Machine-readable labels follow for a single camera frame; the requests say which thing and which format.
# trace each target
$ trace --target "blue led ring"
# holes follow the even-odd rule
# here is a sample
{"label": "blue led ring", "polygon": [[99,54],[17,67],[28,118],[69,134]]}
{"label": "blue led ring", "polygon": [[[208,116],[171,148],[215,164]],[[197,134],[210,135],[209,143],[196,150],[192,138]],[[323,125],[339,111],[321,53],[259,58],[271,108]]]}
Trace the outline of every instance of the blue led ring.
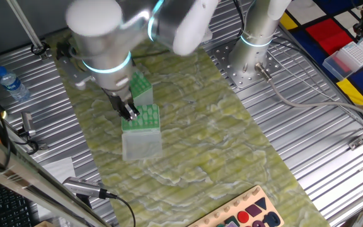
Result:
{"label": "blue led ring", "polygon": [[243,36],[240,36],[240,38],[243,40],[243,42],[244,42],[245,44],[250,45],[250,46],[252,46],[252,47],[265,47],[265,46],[267,46],[268,44],[270,44],[270,43],[271,43],[271,40],[270,40],[270,41],[269,41],[268,43],[266,43],[266,44],[256,45],[256,44],[251,44],[251,43],[249,43],[247,40],[245,40],[245,38],[243,38]]}
{"label": "blue led ring", "polygon": [[155,22],[154,16],[155,16],[156,12],[158,12],[159,8],[162,6],[163,2],[164,2],[164,0],[159,0],[156,3],[154,9],[152,10],[151,19],[149,19],[149,21],[148,21],[148,37],[152,41],[154,41],[154,39],[152,38],[152,28],[153,28],[154,22]]}
{"label": "blue led ring", "polygon": [[93,71],[95,73],[107,74],[107,73],[115,73],[115,72],[121,70],[129,63],[130,60],[131,60],[131,52],[129,52],[128,56],[125,58],[123,63],[121,63],[121,65],[114,67],[113,69],[95,69],[95,68],[88,66],[83,60],[82,60],[82,62],[90,71]]}

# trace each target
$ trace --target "green marbled mat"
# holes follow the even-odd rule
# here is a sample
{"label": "green marbled mat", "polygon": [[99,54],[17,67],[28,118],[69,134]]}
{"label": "green marbled mat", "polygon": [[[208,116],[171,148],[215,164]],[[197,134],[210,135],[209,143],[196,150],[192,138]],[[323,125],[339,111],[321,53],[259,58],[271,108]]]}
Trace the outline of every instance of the green marbled mat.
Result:
{"label": "green marbled mat", "polygon": [[[55,44],[68,31],[47,39]],[[145,42],[133,55],[163,50]],[[59,73],[103,183],[132,206],[137,226],[186,226],[260,185],[288,226],[329,226],[204,50],[137,59],[160,107],[164,158],[122,160],[121,119],[99,86]],[[121,227],[130,211],[112,201]]]}

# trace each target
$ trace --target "keyboard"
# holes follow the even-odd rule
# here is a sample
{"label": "keyboard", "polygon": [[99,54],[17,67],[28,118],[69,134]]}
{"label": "keyboard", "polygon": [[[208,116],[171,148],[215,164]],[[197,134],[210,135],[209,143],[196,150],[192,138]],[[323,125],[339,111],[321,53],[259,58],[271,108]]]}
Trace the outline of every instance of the keyboard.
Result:
{"label": "keyboard", "polygon": [[0,227],[32,226],[28,200],[0,185]]}

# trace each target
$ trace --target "water bottle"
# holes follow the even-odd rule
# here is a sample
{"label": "water bottle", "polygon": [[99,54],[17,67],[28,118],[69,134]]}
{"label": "water bottle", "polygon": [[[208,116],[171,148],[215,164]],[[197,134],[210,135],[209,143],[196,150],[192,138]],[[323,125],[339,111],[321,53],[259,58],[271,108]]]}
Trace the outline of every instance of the water bottle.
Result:
{"label": "water bottle", "polygon": [[7,71],[3,66],[0,66],[0,84],[11,93],[16,101],[26,101],[30,97],[29,90],[20,82],[16,74]]}

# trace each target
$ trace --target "clear plastic box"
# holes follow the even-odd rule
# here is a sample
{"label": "clear plastic box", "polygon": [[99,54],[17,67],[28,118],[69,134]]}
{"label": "clear plastic box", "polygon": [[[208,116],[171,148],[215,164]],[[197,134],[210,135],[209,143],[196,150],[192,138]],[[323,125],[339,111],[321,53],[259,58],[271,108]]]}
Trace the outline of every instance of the clear plastic box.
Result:
{"label": "clear plastic box", "polygon": [[163,156],[160,131],[124,133],[123,160],[145,160]]}
{"label": "clear plastic box", "polygon": [[339,81],[349,77],[353,72],[343,61],[337,57],[338,51],[329,56],[323,62],[323,66],[329,70]]}
{"label": "clear plastic box", "polygon": [[341,48],[337,57],[353,72],[363,67],[363,50],[355,42],[350,42]]}
{"label": "clear plastic box", "polygon": [[159,107],[137,106],[140,115],[133,121],[122,119],[123,160],[145,160],[163,156]]}

